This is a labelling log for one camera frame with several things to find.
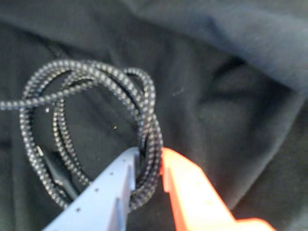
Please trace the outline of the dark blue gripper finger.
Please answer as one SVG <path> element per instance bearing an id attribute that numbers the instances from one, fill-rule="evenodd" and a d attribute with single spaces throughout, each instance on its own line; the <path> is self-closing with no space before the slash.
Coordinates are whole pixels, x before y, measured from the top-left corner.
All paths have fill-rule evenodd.
<path id="1" fill-rule="evenodd" d="M 125 150 L 45 230 L 126 230 L 138 163 L 139 149 L 131 147 Z"/>

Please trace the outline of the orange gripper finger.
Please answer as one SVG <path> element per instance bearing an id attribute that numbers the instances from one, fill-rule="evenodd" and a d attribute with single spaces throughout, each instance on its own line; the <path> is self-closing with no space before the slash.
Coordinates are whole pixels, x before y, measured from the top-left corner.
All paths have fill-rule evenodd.
<path id="1" fill-rule="evenodd" d="M 272 231 L 258 218 L 236 219 L 202 169 L 169 148 L 162 150 L 163 189 L 178 231 Z"/>

